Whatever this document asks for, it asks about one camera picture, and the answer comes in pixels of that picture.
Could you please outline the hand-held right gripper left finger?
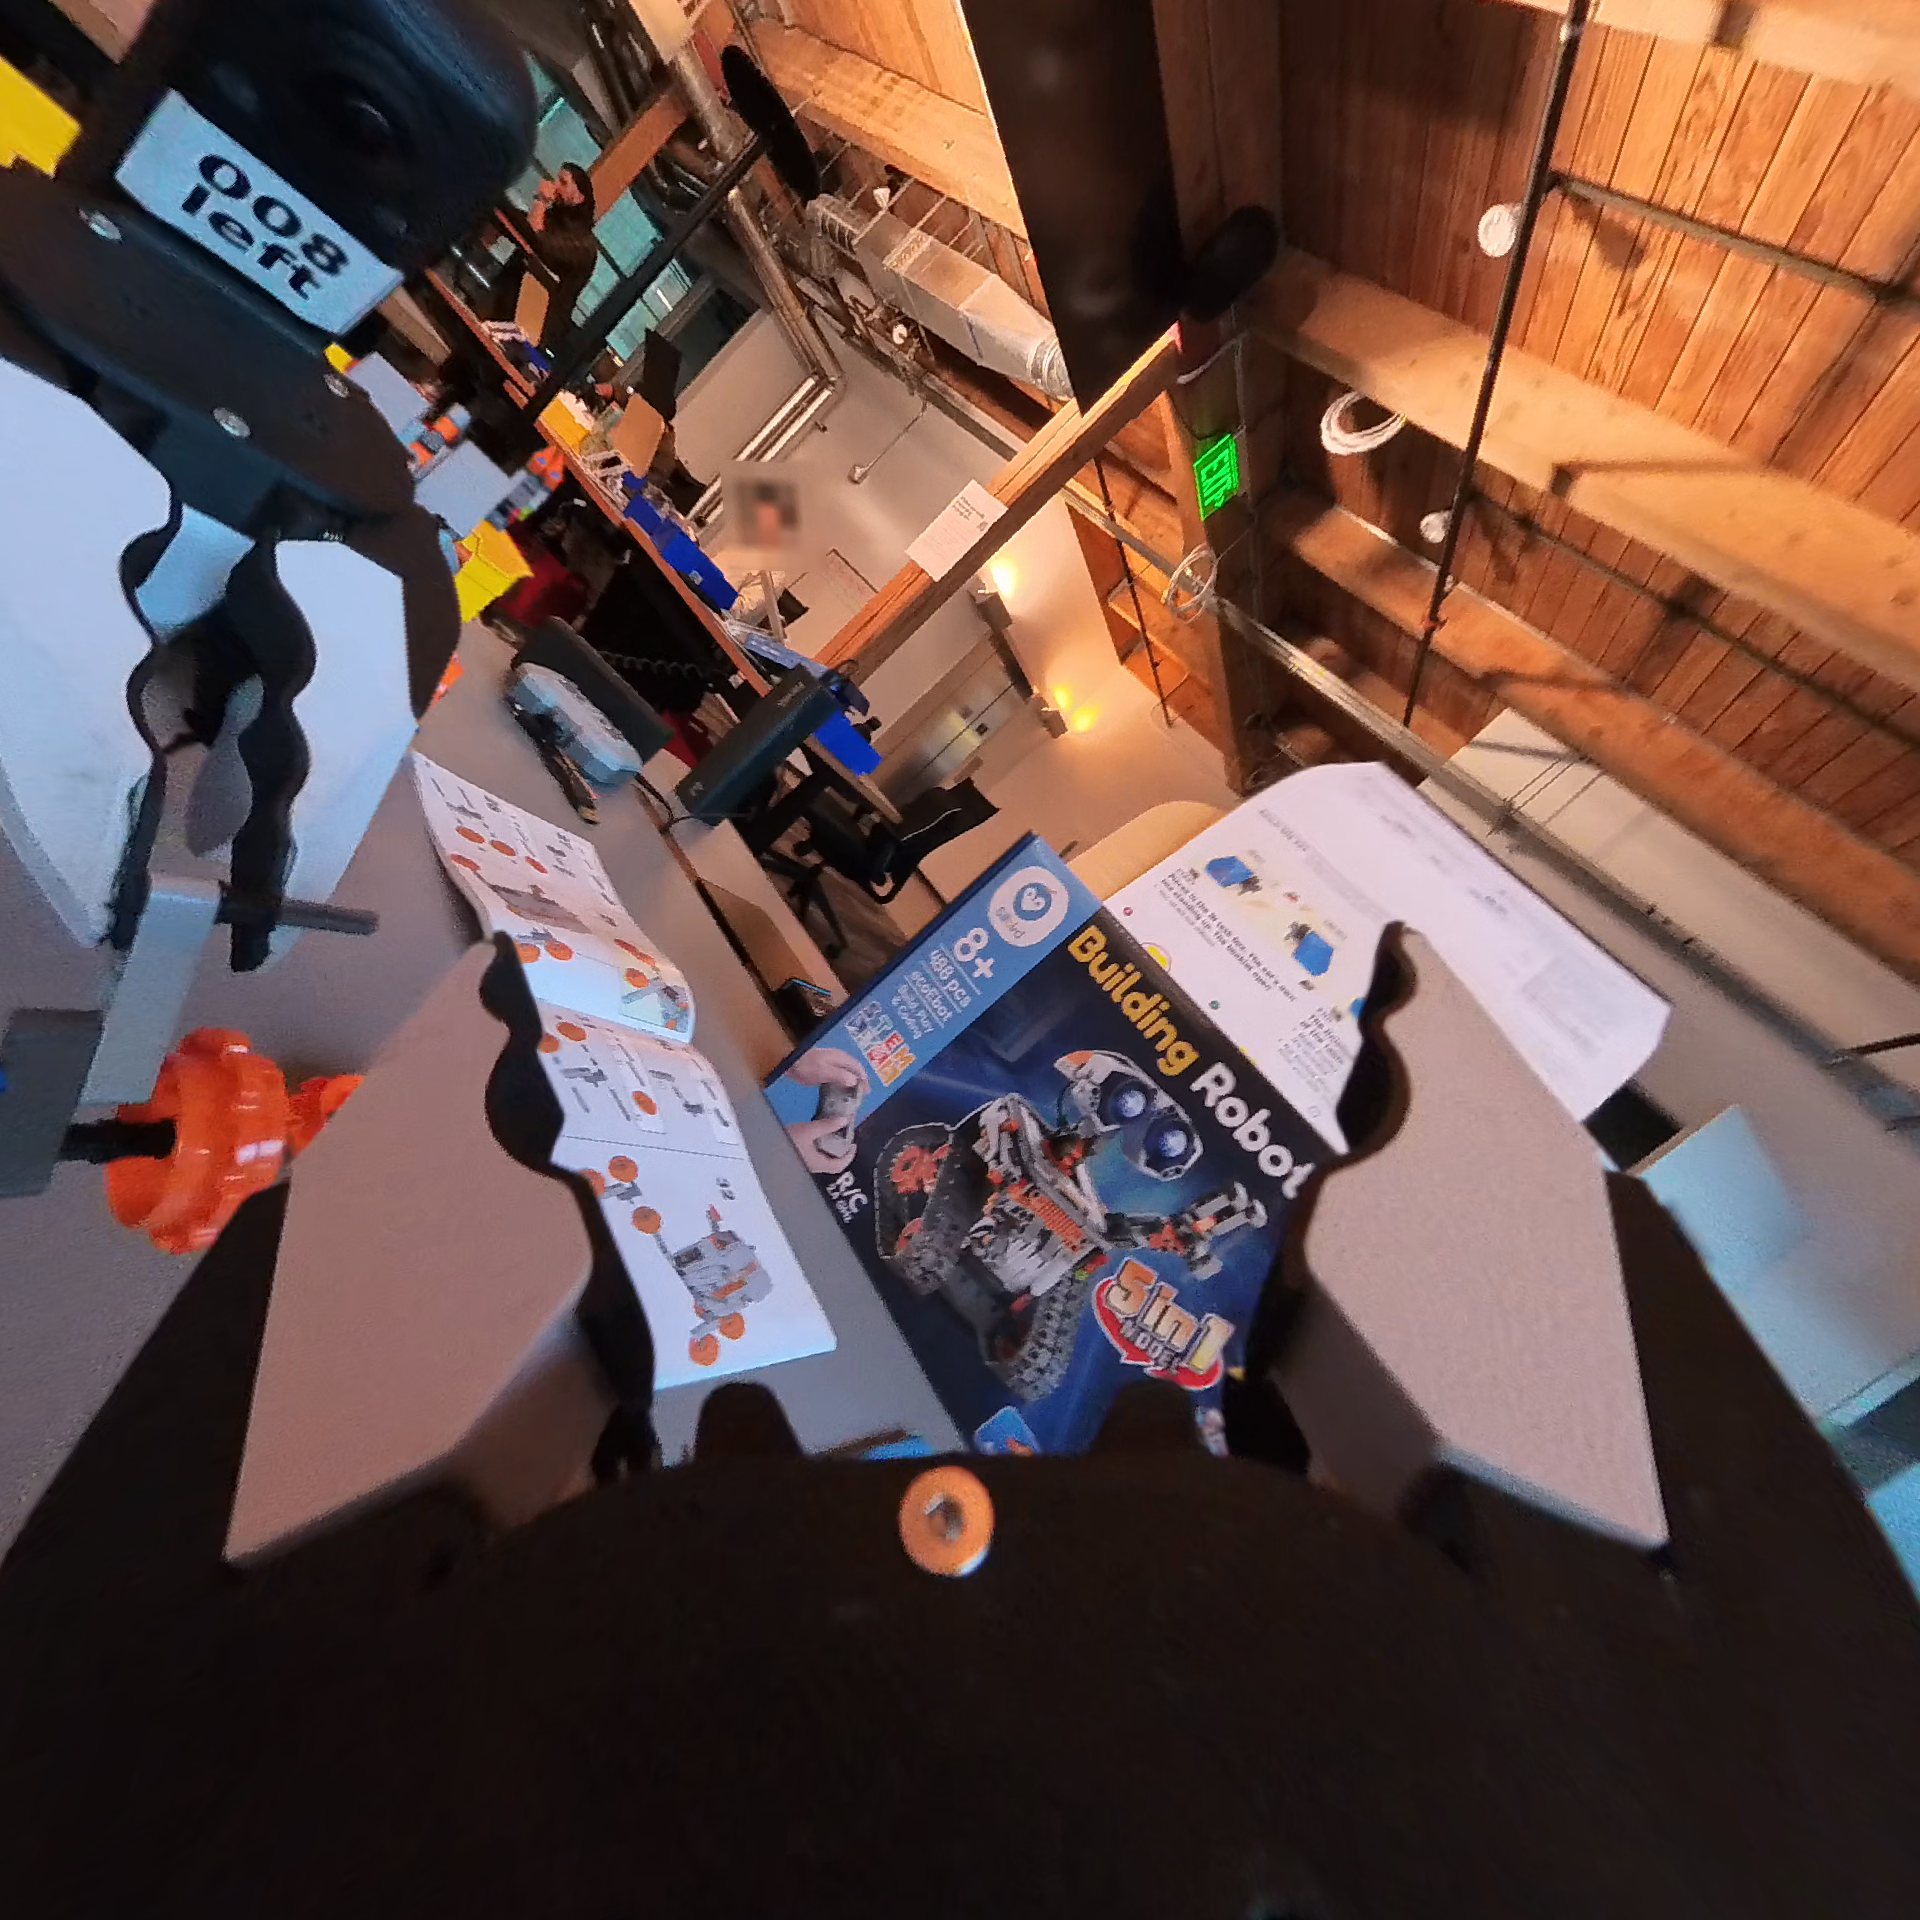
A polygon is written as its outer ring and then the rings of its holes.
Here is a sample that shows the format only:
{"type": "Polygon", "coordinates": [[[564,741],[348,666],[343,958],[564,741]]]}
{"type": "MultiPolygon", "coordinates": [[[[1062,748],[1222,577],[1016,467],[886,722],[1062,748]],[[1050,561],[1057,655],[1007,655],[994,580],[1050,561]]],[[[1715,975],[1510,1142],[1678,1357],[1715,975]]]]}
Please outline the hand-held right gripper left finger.
{"type": "Polygon", "coordinates": [[[419,1493],[514,1526],[658,1463],[657,1345],[560,1164],[506,938],[425,997],[286,1186],[226,1559],[419,1493]]]}

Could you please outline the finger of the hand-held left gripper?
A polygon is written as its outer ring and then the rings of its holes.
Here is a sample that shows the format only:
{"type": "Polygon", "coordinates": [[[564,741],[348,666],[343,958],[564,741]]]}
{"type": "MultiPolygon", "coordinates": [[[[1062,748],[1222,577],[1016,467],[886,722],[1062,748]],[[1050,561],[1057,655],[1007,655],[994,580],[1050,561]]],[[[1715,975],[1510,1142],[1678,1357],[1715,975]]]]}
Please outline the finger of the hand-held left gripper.
{"type": "Polygon", "coordinates": [[[231,837],[230,965],[259,971],[297,938],[291,903],[328,905],[416,732],[398,572],[346,540],[256,543],[224,610],[262,683],[239,734],[247,817],[231,837]]]}
{"type": "Polygon", "coordinates": [[[184,510],[81,395],[6,361],[6,837],[68,933],[114,948],[146,903],[129,850],[158,759],[129,692],[155,645],[123,570],[137,542],[177,547],[135,565],[161,579],[167,634],[223,594],[230,531],[184,510]]]}

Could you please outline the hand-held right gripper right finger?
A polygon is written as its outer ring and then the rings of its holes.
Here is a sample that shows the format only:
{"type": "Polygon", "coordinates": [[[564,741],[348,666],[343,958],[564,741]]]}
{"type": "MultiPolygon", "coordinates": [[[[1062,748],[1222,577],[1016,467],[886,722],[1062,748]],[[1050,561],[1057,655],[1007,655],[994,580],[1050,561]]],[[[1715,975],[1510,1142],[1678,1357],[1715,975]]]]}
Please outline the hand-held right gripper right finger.
{"type": "Polygon", "coordinates": [[[1382,1517],[1475,1481],[1604,1541],[1668,1517],[1609,1175],[1430,940],[1393,924],[1340,1105],[1266,1289],[1266,1381],[1382,1517]]]}

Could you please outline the grey toy beam with gears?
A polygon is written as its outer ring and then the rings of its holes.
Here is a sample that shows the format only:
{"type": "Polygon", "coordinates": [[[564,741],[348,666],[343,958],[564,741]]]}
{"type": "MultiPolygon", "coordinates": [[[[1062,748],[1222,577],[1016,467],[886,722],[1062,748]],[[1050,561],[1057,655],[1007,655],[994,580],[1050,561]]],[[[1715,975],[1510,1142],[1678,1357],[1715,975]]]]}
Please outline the grey toy beam with gears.
{"type": "Polygon", "coordinates": [[[368,938],[377,915],[246,895],[218,879],[150,879],[112,913],[103,1009],[22,1006],[8,1017],[6,1197],[44,1193],[62,1164],[97,1166],[120,1225],[167,1254],[206,1252],[361,1089],[360,1071],[292,1086],[239,1028],[175,1038],[202,948],[223,929],[368,938]]]}

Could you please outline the grey toy control unit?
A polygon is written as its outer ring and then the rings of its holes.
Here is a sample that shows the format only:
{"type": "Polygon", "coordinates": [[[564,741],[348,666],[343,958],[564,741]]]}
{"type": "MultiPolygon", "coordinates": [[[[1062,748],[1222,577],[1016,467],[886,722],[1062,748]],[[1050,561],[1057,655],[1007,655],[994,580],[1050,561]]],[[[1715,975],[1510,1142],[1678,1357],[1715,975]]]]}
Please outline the grey toy control unit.
{"type": "Polygon", "coordinates": [[[518,663],[508,677],[508,709],[522,732],[564,759],[594,790],[643,772],[634,743],[554,668],[518,663]]]}

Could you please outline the open white instruction manual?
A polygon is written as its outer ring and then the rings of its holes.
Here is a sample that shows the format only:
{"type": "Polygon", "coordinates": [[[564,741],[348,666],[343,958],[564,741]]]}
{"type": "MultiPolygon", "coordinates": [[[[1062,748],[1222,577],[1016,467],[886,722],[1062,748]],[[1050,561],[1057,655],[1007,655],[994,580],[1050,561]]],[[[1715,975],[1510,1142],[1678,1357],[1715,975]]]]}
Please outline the open white instruction manual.
{"type": "Polygon", "coordinates": [[[560,1105],[555,1164],[593,1189],[660,1386],[834,1350],[735,1101],[692,1047],[689,978],[577,831],[412,754],[423,822],[478,925],[508,940],[560,1105]]]}

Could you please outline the blue storage bin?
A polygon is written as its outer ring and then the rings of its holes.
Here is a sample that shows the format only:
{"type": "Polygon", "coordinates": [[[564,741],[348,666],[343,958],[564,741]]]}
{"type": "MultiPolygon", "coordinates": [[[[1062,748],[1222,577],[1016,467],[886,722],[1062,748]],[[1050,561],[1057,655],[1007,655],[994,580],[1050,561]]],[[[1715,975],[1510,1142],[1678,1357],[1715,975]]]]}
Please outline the blue storage bin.
{"type": "Polygon", "coordinates": [[[658,553],[660,563],[676,572],[715,612],[728,615],[736,605],[736,588],[712,557],[684,519],[647,491],[632,491],[625,519],[640,531],[658,553]]]}

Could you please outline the printed paper sheet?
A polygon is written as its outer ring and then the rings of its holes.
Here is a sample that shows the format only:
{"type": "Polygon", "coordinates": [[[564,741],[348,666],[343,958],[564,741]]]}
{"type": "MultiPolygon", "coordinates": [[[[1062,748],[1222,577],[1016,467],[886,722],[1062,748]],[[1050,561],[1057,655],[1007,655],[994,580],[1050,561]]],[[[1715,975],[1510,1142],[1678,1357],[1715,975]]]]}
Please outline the printed paper sheet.
{"type": "Polygon", "coordinates": [[[1107,900],[1334,1148],[1386,931],[1419,933],[1529,1069],[1590,1119],[1668,1006],[1382,763],[1299,772],[1107,900]]]}

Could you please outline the blue robot kit box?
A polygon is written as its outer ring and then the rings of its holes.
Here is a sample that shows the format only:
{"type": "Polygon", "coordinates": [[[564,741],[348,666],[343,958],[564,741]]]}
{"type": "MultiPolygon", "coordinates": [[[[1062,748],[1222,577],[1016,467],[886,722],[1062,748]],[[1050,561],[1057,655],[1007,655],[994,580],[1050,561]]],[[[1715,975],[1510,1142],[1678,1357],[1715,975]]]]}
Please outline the blue robot kit box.
{"type": "Polygon", "coordinates": [[[974,1451],[1081,1453],[1129,1386],[1232,1451],[1336,1150],[1054,847],[1014,844],[764,1093],[974,1451]]]}

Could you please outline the black office chair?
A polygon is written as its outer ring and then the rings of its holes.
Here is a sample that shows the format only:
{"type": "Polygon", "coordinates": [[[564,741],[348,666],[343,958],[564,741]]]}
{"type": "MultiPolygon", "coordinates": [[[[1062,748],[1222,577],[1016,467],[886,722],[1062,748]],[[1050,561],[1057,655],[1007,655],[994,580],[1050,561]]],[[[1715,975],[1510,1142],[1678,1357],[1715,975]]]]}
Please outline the black office chair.
{"type": "Polygon", "coordinates": [[[832,863],[873,900],[892,903],[931,853],[986,826],[996,811],[971,777],[931,787],[896,821],[863,811],[839,837],[832,863]]]}

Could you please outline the metal ventilation duct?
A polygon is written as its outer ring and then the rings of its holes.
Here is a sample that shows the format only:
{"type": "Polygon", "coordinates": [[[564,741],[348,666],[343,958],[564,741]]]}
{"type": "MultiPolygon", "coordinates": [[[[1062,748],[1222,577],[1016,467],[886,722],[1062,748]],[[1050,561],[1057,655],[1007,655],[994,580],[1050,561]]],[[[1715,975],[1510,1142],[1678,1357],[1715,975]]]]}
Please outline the metal ventilation duct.
{"type": "Polygon", "coordinates": [[[993,268],[886,207],[820,194],[806,213],[815,241],[904,322],[1050,401],[1072,398],[1057,326],[993,268]]]}

